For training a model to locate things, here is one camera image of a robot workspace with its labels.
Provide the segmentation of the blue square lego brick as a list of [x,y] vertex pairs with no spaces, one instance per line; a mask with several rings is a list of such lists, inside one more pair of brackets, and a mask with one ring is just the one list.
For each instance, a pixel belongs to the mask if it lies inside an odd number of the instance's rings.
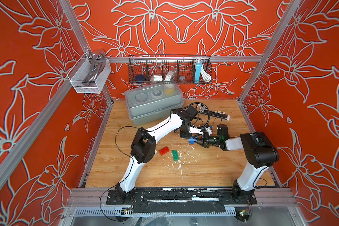
[[193,137],[191,137],[191,138],[188,139],[187,141],[188,141],[188,143],[189,143],[190,145],[194,145],[195,142],[196,142],[196,139],[194,139]]

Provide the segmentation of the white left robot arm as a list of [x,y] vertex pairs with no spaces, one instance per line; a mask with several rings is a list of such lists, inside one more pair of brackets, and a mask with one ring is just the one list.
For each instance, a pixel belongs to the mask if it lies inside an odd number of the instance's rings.
[[149,129],[137,129],[131,144],[129,165],[123,178],[115,186],[116,194],[122,201],[130,196],[144,165],[154,157],[157,143],[177,129],[184,131],[187,137],[191,137],[191,121],[197,115],[198,111],[193,106],[179,108],[173,110],[165,120],[157,125]]

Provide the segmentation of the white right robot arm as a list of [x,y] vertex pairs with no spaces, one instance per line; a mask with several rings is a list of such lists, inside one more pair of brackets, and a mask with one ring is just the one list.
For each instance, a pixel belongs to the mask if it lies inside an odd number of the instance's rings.
[[234,181],[230,195],[235,203],[251,202],[255,190],[259,188],[257,182],[280,158],[278,150],[264,132],[246,133],[231,138],[227,125],[219,124],[215,136],[205,131],[193,139],[204,148],[218,147],[223,151],[244,150],[247,164],[241,176]]

